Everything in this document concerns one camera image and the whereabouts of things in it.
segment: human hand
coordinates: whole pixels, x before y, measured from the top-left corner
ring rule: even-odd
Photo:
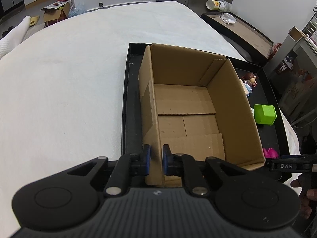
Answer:
[[[298,179],[292,181],[291,186],[293,188],[301,187]],[[317,189],[310,189],[306,192],[306,194],[302,191],[299,194],[299,199],[301,200],[300,215],[304,217],[305,219],[308,219],[310,217],[310,214],[312,213],[312,209],[309,206],[309,203],[310,203],[310,200],[317,201]]]

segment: blue plastic bag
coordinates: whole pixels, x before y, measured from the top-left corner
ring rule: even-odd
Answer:
[[[70,10],[69,10],[69,13],[68,13],[68,17],[71,18],[71,17],[77,16],[79,14],[83,14],[83,13],[86,13],[86,12],[87,12],[87,9],[86,9],[84,4],[76,3],[76,4],[73,4],[70,7]]]

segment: plastic bottle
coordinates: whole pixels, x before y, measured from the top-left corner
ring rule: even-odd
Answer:
[[[218,10],[220,12],[231,12],[232,4],[226,2],[225,0],[208,0],[206,6],[209,10]]]

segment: face mask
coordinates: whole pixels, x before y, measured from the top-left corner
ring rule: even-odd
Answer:
[[[223,12],[219,18],[223,21],[224,24],[233,24],[235,22],[237,22],[236,18],[234,16],[232,16],[231,14],[229,13],[225,13]]]

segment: white blanket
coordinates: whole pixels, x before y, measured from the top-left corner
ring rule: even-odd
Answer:
[[[18,227],[23,185],[104,155],[121,154],[129,43],[241,55],[177,2],[100,9],[41,30],[0,60],[0,237]]]

